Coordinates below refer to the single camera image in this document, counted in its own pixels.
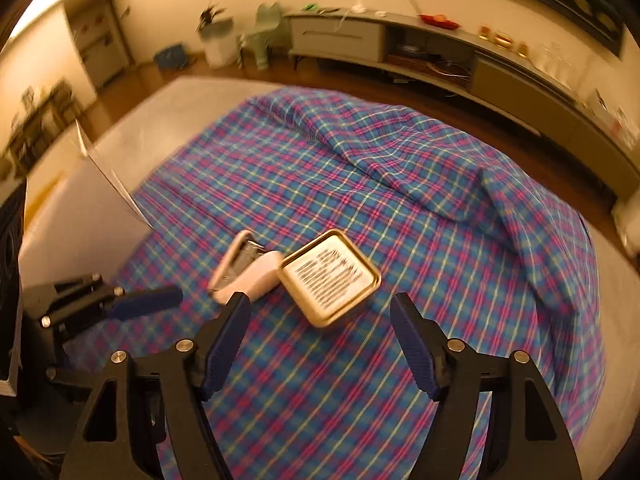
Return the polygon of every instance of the silver bolt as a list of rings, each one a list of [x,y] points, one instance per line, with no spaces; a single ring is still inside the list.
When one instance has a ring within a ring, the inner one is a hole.
[[[193,341],[191,339],[180,339],[180,341],[175,344],[175,349],[178,352],[188,352],[192,348]]]
[[[121,363],[124,359],[127,358],[127,353],[124,350],[116,350],[113,354],[111,354],[111,362],[112,363]]]
[[[516,359],[517,362],[526,364],[529,362],[529,354],[523,352],[522,350],[518,350],[513,353],[513,358]]]
[[[452,352],[462,352],[465,349],[465,344],[463,341],[460,341],[460,339],[450,339],[447,347]]]

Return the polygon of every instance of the green object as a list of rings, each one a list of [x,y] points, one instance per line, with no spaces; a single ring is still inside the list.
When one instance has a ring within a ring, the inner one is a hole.
[[[267,70],[269,67],[267,48],[275,44],[290,46],[289,26],[278,2],[271,7],[261,4],[255,13],[254,28],[238,38],[238,65],[242,66],[244,63],[242,50],[249,49],[254,52],[258,70]]]

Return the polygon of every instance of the blue plaid fabric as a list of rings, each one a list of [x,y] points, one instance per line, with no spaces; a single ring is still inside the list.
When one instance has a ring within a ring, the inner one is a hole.
[[[249,99],[190,142],[135,200],[154,232],[122,269],[127,289],[179,284],[180,309],[95,326],[77,367],[159,351],[219,312],[206,285],[234,235],[290,253],[337,227],[382,272],[356,319],[321,332],[280,286],[254,304],[231,374],[206,413],[236,479],[405,478],[435,405],[390,326],[405,291],[477,351],[526,350],[574,442],[604,379],[594,250],[580,215],[507,156],[402,106],[283,88]],[[482,395],[463,477],[474,478]],[[168,478],[178,471],[159,446]]]

